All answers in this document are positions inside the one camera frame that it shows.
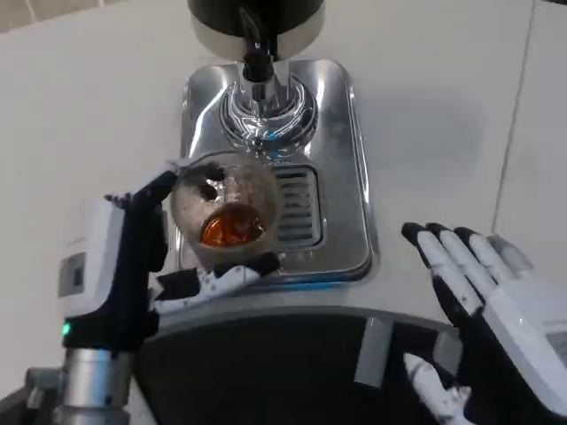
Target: green led light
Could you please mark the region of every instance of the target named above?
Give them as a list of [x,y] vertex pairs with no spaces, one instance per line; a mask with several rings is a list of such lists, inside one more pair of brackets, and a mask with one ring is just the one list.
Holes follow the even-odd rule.
[[61,333],[63,334],[63,336],[65,336],[69,332],[71,332],[71,325],[69,323],[66,323],[63,325],[63,328],[61,329]]

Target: metal grate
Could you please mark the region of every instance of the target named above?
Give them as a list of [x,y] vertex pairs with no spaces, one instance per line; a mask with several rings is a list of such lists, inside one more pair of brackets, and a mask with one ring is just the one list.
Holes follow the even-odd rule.
[[313,246],[321,240],[317,177],[309,166],[274,170],[282,194],[278,241],[283,249]]

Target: brown liquid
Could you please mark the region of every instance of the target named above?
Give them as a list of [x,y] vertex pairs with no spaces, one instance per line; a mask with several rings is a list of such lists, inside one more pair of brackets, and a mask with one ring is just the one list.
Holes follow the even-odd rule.
[[213,214],[203,228],[201,242],[228,247],[255,241],[264,234],[258,212],[249,205],[230,204]]

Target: espresso machine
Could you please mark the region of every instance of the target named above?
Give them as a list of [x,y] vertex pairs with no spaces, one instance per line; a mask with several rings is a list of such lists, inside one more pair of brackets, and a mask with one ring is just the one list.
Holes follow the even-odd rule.
[[[291,60],[321,32],[323,0],[189,0],[197,38],[234,63],[197,70],[183,96],[182,158],[236,150],[276,175],[281,271],[266,288],[360,279],[376,258],[353,88],[329,60]],[[195,266],[175,231],[176,269]]]

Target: clear glass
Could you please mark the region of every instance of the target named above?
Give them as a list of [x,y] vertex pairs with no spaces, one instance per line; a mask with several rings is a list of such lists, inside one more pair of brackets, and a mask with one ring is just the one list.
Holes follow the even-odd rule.
[[[208,162],[221,166],[226,175],[222,182],[207,181],[218,192],[213,200],[204,199],[197,186],[183,179],[194,166]],[[201,243],[209,219],[231,204],[253,207],[264,233],[254,241],[230,247]],[[281,213],[279,186],[271,169],[259,160],[234,151],[218,152],[204,156],[184,170],[171,196],[171,213],[185,242],[205,269],[211,270],[217,264],[241,263],[273,250]]]

